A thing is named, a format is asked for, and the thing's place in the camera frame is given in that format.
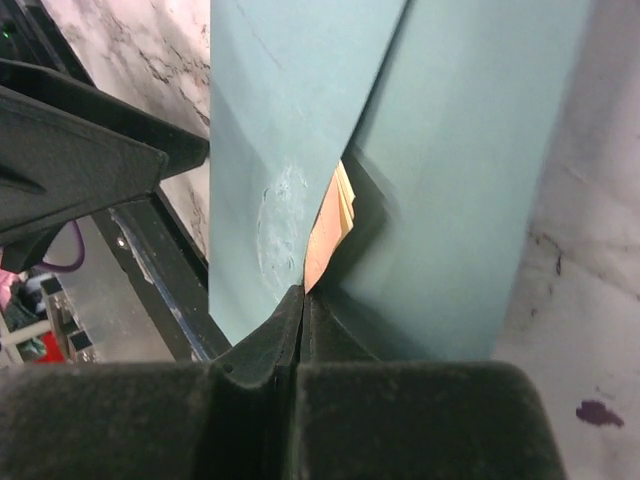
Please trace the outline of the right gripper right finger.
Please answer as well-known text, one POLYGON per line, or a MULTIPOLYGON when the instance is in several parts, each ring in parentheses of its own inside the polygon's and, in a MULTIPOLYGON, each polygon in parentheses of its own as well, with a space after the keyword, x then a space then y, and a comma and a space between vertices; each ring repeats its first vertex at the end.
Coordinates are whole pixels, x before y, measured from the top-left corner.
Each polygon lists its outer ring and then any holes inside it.
POLYGON ((562 479, 541 398, 494 361, 382 361, 305 298, 297 367, 301 479, 562 479))

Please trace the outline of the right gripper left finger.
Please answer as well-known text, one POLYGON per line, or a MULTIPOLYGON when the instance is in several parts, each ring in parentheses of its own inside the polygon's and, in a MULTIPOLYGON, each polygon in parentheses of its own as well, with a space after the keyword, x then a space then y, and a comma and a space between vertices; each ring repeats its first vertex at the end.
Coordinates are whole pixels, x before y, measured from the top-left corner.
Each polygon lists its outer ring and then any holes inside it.
POLYGON ((304 305, 291 287, 210 362, 1 373, 5 479, 283 479, 304 305))

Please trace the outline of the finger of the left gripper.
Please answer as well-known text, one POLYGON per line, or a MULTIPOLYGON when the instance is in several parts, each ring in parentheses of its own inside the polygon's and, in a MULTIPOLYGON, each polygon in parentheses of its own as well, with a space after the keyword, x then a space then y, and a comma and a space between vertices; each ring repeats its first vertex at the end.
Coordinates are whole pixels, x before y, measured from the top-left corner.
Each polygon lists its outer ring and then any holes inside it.
POLYGON ((170 178, 201 166, 209 141, 55 70, 3 59, 1 85, 168 155, 170 178))
POLYGON ((8 88, 1 90, 1 242, 151 192, 167 155, 8 88))

